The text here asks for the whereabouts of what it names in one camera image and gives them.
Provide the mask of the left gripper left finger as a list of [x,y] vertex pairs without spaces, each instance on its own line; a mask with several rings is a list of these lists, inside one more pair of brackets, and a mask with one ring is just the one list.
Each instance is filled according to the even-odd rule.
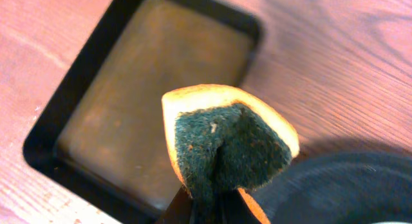
[[192,200],[184,187],[176,193],[167,210],[160,216],[155,224],[190,224],[192,213]]

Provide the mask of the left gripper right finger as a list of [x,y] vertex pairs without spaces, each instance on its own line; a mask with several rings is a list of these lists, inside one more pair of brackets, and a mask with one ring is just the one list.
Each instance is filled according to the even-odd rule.
[[260,224],[238,191],[224,193],[221,197],[221,205],[224,224]]

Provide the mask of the orange green scrub sponge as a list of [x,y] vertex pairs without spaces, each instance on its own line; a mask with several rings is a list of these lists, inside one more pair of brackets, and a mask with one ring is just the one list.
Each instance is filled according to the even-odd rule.
[[198,223],[221,223],[218,198],[236,191],[260,223],[268,215],[251,191],[299,155],[294,127],[271,106],[233,86],[199,84],[162,96],[171,165],[194,202]]

